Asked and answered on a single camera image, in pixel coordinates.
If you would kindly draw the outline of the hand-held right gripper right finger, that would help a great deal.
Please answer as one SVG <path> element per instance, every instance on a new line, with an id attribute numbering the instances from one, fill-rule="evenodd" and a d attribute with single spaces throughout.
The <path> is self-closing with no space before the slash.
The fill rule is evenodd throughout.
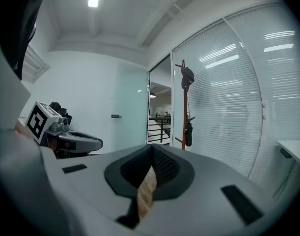
<path id="1" fill-rule="evenodd" d="M 188 161 L 195 176 L 178 198 L 155 201 L 139 223 L 138 232 L 147 236 L 223 236 L 246 227 L 221 188 L 237 186 L 263 213 L 275 200 L 264 189 L 216 159 L 169 146 L 159 146 Z"/>

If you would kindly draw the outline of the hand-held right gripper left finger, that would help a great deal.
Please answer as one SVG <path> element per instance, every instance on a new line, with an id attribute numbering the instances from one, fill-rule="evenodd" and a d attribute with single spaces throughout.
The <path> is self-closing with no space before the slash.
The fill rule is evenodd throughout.
<path id="1" fill-rule="evenodd" d="M 136 195 L 117 195 L 105 179 L 111 163 L 144 152 L 150 145 L 136 146 L 101 155 L 56 159 L 53 151 L 41 147 L 43 164 L 52 190 L 67 216 L 70 236 L 150 236 L 145 223 L 135 228 L 138 214 Z"/>

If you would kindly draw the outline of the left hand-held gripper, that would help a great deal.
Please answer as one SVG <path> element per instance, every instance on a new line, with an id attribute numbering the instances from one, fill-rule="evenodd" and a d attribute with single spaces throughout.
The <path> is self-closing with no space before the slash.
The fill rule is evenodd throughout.
<path id="1" fill-rule="evenodd" d="M 47 105 L 36 101 L 26 128 L 40 146 L 50 148 L 55 154 L 89 153 L 103 147 L 103 141 L 97 137 L 69 131 L 68 118 L 61 114 L 61 107 L 55 102 Z"/>

